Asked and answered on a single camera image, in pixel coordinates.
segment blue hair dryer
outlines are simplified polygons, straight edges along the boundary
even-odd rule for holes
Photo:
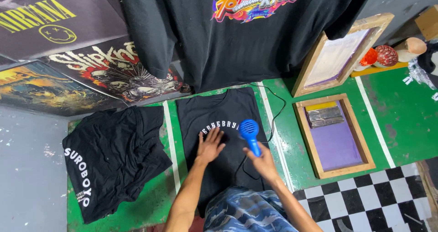
[[[248,141],[249,148],[255,156],[260,156],[260,147],[257,144],[258,124],[252,119],[246,119],[239,125],[239,133],[242,138]]]

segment white sticker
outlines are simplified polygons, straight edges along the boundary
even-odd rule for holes
[[[408,77],[406,77],[406,78],[403,79],[403,82],[404,82],[406,85],[409,85],[409,83],[411,83],[412,81],[413,81],[412,76],[408,76]]]

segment person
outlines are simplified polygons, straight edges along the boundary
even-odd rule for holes
[[[225,147],[220,144],[224,132],[212,129],[199,146],[193,167],[181,185],[170,208],[165,232],[186,232],[194,219],[206,166]],[[288,231],[322,232],[320,227],[287,189],[275,168],[271,151],[258,143],[260,157],[244,148],[248,158],[274,191],[254,192],[242,186],[229,187],[213,198],[205,212],[204,231]]]

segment hair dryer handle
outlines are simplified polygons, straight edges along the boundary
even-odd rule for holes
[[[254,153],[255,156],[260,156],[261,151],[260,147],[258,146],[256,139],[248,140],[249,148],[251,149],[252,153]]]

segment black t-shirt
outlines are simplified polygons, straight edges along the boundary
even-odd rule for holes
[[[85,117],[62,144],[68,175],[88,224],[135,201],[146,182],[172,165],[159,129],[163,107],[129,107]]]
[[[367,0],[122,0],[140,61],[166,78],[172,50],[195,92],[277,78],[324,30],[344,37]]]
[[[188,169],[193,166],[196,158],[199,132],[206,134],[217,126],[224,131],[222,142],[226,146],[219,156],[208,164],[202,179],[198,202],[201,217],[204,217],[207,203],[231,185],[243,185],[255,191],[270,189],[254,169],[251,160],[245,162],[244,170],[240,166],[246,156],[243,148],[248,147],[247,141],[239,136],[239,124],[243,120],[255,120],[259,125],[257,140],[266,142],[252,88],[228,89],[223,94],[177,100],[176,104]]]

